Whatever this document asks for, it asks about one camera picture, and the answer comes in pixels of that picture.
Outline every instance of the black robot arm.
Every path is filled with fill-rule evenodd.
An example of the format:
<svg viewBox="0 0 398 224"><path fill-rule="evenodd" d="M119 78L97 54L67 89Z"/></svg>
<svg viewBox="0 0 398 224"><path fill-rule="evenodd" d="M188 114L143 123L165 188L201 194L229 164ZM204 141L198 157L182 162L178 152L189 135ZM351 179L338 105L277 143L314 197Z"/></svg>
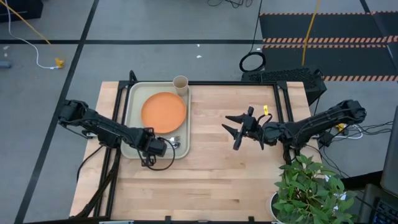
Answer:
<svg viewBox="0 0 398 224"><path fill-rule="evenodd" d="M312 136L320 134L337 124L348 125L362 123L366 117L365 109L354 100L345 100L329 110L297 122L265 122L262 126L252 117L253 107L249 107L247 114L240 116L226 116L227 119L243 124L240 131L225 124L223 127L232 134L235 143L233 149L238 150L243 137L259 141L261 149L264 144L274 146L277 141L288 144L293 148L303 147Z"/></svg>
<svg viewBox="0 0 398 224"><path fill-rule="evenodd" d="M149 155L163 157L167 145L156 139L152 128L129 128L111 119L99 115L85 102L65 100L58 116L58 123L63 126L81 126L98 137L101 145L110 148L120 146L121 140L131 147Z"/></svg>

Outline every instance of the potted plant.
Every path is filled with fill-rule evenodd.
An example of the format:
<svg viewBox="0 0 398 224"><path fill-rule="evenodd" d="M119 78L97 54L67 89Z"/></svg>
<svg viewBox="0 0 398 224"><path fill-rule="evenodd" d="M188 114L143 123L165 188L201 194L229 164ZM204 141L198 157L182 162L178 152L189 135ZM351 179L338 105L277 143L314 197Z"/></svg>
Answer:
<svg viewBox="0 0 398 224"><path fill-rule="evenodd" d="M279 167L284 170L281 182L271 199L271 212L281 223L341 223L351 221L352 215L345 211L354 203L354 192L346 192L344 184L312 157L300 155L292 165Z"/></svg>

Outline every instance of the beige tray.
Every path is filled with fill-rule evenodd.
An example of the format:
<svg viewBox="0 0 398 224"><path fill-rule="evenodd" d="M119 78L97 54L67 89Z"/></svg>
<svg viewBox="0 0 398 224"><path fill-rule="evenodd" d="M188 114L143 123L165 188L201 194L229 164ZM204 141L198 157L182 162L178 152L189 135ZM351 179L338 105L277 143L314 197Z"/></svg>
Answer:
<svg viewBox="0 0 398 224"><path fill-rule="evenodd" d="M124 123L127 127L143 128L144 125L141 121L141 108L145 101L152 95L160 92L171 92L177 94L172 82L140 82L132 86L129 93L129 101L127 104L126 111L126 122ZM191 92L188 89L188 94L181 97L187 107L187 118L181 124L179 128L171 133L167 134L156 134L157 137L162 136L163 138L171 138L174 136L180 136L181 146L175 150L175 158L181 159L187 155L190 148L190 129L191 129ZM121 145L122 154L129 159L138 159L137 149L131 148L126 143L122 142ZM173 150L167 148L164 157L157 157L158 159L171 159L173 158Z"/></svg>

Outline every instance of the wooden table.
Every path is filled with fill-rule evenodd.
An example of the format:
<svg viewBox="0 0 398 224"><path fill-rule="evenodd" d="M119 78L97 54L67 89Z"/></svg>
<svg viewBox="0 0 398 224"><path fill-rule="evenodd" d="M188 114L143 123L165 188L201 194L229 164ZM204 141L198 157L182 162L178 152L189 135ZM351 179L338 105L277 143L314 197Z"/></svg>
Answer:
<svg viewBox="0 0 398 224"><path fill-rule="evenodd" d="M103 82L96 110L112 117L117 82ZM254 216L256 221L271 221L269 198L277 190L274 182L280 180L279 166L282 144L265 146L244 139L240 150L232 149L233 138L221 123L240 128L224 118L239 115L248 106L254 107L254 115L263 112L268 105L277 121L275 97L271 86L191 86L191 148L183 159L176 160L170 169L160 172L141 167L138 160L122 156L118 183L114 198L112 219L164 220L212 220L245 221ZM294 120L310 116L302 83L288 83ZM280 91L282 107L285 107ZM309 145L317 147L315 141ZM98 141L88 141L85 157L98 148ZM319 153L310 147L301 151L320 162ZM90 200L100 179L104 150L90 159L82 168L76 187L71 215L76 215ZM158 160L156 167L164 167L170 161ZM104 214L106 198L101 206Z"/></svg>

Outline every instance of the orange plate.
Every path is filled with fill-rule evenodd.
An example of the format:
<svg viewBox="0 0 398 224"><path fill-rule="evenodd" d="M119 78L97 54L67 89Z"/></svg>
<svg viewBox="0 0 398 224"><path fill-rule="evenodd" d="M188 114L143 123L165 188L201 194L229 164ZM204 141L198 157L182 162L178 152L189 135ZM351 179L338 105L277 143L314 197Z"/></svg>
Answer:
<svg viewBox="0 0 398 224"><path fill-rule="evenodd" d="M145 101L141 120L146 128L165 134L176 130L185 120L187 108L181 97L173 93L156 93Z"/></svg>

